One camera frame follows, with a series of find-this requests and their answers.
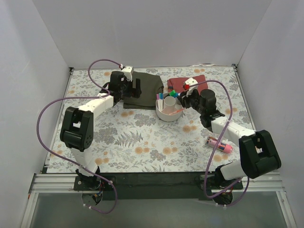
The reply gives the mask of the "pink cap white marker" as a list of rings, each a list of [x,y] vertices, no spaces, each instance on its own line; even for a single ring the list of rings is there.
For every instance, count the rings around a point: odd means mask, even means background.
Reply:
[[[157,107],[159,109],[159,111],[161,111],[162,109],[162,101],[161,101],[161,97],[160,97],[161,93],[156,94],[156,102],[157,102]]]

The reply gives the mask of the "teal cap white marker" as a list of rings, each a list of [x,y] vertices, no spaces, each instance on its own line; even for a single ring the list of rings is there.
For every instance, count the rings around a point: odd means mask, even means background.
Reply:
[[[164,109],[164,99],[163,99],[163,93],[159,93],[159,102],[160,102],[160,111]]]

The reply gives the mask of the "green cap black highlighter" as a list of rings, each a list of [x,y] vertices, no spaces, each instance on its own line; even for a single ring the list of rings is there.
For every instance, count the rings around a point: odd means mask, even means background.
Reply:
[[[172,90],[172,91],[169,92],[169,96],[172,96],[172,95],[175,94],[175,93],[176,93],[176,91],[175,91],[175,90]]]

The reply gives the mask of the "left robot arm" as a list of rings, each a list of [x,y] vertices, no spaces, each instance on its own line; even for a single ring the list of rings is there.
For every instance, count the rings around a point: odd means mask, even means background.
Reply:
[[[80,181],[89,189],[100,187],[100,172],[92,152],[89,149],[94,137],[94,120],[106,110],[115,106],[126,97],[139,98],[141,95],[140,79],[133,81],[133,68],[126,66],[120,71],[113,71],[97,98],[79,107],[68,107],[65,111],[60,140],[69,148],[78,163],[76,170]]]

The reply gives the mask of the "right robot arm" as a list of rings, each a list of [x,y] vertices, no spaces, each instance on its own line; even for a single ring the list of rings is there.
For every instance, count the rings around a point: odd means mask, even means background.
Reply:
[[[281,159],[271,134],[266,130],[254,131],[229,121],[217,109],[212,90],[199,92],[196,88],[188,88],[178,99],[184,108],[191,107],[200,114],[200,121],[206,129],[218,133],[239,147],[238,162],[216,168],[213,179],[219,188],[227,188],[232,180],[243,177],[255,179],[281,168]]]

